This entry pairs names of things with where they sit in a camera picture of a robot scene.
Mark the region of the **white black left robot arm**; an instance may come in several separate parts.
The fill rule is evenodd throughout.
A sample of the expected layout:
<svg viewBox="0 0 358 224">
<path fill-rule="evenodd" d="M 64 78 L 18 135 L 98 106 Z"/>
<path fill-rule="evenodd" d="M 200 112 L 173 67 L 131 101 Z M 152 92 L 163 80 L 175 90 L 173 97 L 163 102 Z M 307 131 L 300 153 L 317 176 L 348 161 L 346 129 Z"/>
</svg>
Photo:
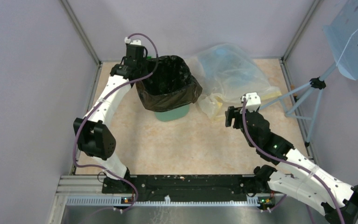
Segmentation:
<svg viewBox="0 0 358 224">
<path fill-rule="evenodd" d="M 130 189 L 131 181 L 125 177 L 128 168 L 115 152 L 117 142 L 110 125 L 121 100 L 132 87 L 129 81 L 148 73 L 147 53 L 141 44 L 128 44 L 126 55 L 111 69 L 107 84 L 92 109 L 73 123 L 78 149 L 93 158 L 96 165 L 114 179 L 113 187 L 120 193 Z"/>
</svg>

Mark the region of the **black trash bag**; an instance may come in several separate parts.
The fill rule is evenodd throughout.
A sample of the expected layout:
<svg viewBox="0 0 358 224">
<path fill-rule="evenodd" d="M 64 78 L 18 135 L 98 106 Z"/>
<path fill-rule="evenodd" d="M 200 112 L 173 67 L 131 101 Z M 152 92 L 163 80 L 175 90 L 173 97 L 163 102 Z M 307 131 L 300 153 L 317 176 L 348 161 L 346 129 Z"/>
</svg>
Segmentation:
<svg viewBox="0 0 358 224">
<path fill-rule="evenodd" d="M 136 82 L 143 107 L 152 112 L 167 112 L 196 103 L 202 86 L 180 56 L 160 56 L 147 59 L 147 73 L 157 69 L 147 79 Z"/>
</svg>

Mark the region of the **green plastic trash bin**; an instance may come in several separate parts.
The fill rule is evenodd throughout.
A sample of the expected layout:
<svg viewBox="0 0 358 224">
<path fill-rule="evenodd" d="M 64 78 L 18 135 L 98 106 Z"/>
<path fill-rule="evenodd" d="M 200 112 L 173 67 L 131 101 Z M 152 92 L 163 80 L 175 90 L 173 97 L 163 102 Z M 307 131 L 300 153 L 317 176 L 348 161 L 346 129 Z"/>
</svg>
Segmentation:
<svg viewBox="0 0 358 224">
<path fill-rule="evenodd" d="M 154 115 L 159 121 L 168 122 L 186 116 L 189 110 L 190 110 L 190 105 L 184 105 L 166 112 L 154 112 Z"/>
</svg>

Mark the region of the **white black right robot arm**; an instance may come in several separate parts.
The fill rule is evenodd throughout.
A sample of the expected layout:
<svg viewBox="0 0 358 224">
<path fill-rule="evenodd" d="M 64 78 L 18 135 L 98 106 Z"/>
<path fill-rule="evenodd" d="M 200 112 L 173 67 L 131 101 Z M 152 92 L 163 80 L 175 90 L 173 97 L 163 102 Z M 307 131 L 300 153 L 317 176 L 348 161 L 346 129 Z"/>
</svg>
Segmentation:
<svg viewBox="0 0 358 224">
<path fill-rule="evenodd" d="M 269 122 L 258 111 L 230 106 L 225 117 L 227 127 L 241 130 L 249 146 L 273 164 L 255 168 L 258 191 L 290 196 L 319 212 L 330 224 L 357 222 L 358 185 L 333 177 L 292 143 L 271 132 Z"/>
</svg>

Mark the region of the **clear plastic bag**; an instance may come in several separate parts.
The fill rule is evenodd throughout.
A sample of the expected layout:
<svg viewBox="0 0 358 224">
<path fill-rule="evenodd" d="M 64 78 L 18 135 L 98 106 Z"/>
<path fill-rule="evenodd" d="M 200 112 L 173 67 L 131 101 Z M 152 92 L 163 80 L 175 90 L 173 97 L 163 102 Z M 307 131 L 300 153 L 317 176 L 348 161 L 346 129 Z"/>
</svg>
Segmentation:
<svg viewBox="0 0 358 224">
<path fill-rule="evenodd" d="M 185 63 L 202 87 L 197 104 L 212 122 L 223 120 L 227 107 L 238 107 L 246 93 L 256 92 L 262 102 L 281 96 L 279 87 L 235 44 L 213 46 L 186 58 Z"/>
</svg>

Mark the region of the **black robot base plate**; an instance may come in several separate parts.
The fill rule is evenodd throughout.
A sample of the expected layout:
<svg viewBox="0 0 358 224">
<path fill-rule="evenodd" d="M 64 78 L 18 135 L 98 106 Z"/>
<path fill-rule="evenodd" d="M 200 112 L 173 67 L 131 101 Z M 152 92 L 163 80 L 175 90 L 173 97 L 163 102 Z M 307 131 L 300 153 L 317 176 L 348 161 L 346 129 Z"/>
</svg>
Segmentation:
<svg viewBox="0 0 358 224">
<path fill-rule="evenodd" d="M 105 177 L 102 193 L 137 197 L 138 202 L 169 196 L 172 202 L 184 203 L 244 202 L 254 196 L 264 202 L 279 194 L 254 175 L 130 175 L 126 180 Z"/>
</svg>

